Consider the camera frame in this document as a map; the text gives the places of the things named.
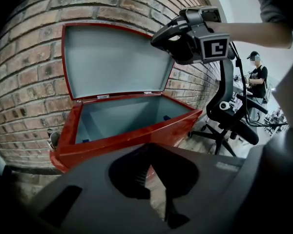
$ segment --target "chair backrest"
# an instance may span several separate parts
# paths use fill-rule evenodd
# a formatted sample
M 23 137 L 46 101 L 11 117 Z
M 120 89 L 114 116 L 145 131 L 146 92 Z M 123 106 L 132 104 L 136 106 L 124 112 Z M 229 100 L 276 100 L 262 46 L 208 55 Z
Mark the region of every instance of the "chair backrest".
M 220 111 L 219 104 L 222 101 L 229 102 L 233 94 L 233 63 L 229 59 L 220 61 L 220 83 L 219 89 L 213 99 L 206 106 L 207 115 L 215 120 L 214 115 Z

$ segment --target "office chair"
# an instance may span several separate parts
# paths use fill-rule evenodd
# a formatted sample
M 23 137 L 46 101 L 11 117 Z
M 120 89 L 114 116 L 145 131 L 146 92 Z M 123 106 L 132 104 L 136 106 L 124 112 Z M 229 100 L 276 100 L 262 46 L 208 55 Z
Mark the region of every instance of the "office chair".
M 220 61 L 220 84 L 219 89 L 213 99 L 206 106 L 207 115 L 210 119 L 219 122 L 219 128 L 223 129 L 221 133 L 216 131 L 210 125 L 206 124 L 202 130 L 206 127 L 211 131 L 210 133 L 192 131 L 188 133 L 188 136 L 199 135 L 202 137 L 214 139 L 216 141 L 215 155 L 219 153 L 221 145 L 223 145 L 232 156 L 236 156 L 227 140 L 225 139 L 226 133 L 230 130 L 232 131 L 230 138 L 235 139 L 236 135 L 241 136 L 247 142 L 252 145 L 256 145 L 259 141 L 257 135 L 256 127 L 249 126 L 244 120 L 242 120 L 245 115 L 244 107 L 241 106 L 240 109 L 235 113 L 232 108 L 227 110 L 222 110 L 219 104 L 223 101 L 229 102 L 233 94 L 233 63 L 231 60 L 221 60 Z M 244 97 L 237 94 L 237 98 L 242 100 L 244 103 Z M 247 98 L 247 107 L 257 108 L 261 112 L 267 114 L 268 111 L 262 107 L 257 102 Z

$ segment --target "hinge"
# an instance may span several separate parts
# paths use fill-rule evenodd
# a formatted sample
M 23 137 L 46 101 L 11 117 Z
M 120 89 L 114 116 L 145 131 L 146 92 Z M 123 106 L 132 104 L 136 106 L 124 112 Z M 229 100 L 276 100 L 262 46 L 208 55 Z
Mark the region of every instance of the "hinge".
M 105 99 L 105 98 L 109 98 L 109 95 L 103 95 L 103 96 L 97 96 L 98 99 Z

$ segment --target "chair armrest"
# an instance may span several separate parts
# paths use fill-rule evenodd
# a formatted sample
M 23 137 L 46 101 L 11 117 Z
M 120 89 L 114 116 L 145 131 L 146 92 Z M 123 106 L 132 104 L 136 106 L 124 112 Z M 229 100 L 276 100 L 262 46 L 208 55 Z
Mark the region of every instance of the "chair armrest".
M 243 95 L 237 94 L 236 97 L 238 99 L 240 99 L 244 103 L 244 97 L 243 97 Z M 248 106 L 257 108 L 259 111 L 262 111 L 265 114 L 268 113 L 268 110 L 266 108 L 262 107 L 261 105 L 259 105 L 256 101 L 253 101 L 250 98 L 246 98 L 246 99 L 248 100 L 247 101 L 247 105 Z

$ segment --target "black baseball cap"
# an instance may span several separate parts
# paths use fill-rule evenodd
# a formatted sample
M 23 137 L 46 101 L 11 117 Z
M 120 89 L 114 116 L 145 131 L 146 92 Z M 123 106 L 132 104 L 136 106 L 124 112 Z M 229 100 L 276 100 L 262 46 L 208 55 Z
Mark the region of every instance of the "black baseball cap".
M 252 51 L 252 53 L 249 55 L 249 57 L 247 59 L 250 59 L 251 57 L 254 57 L 256 55 L 259 55 L 259 53 L 256 51 Z

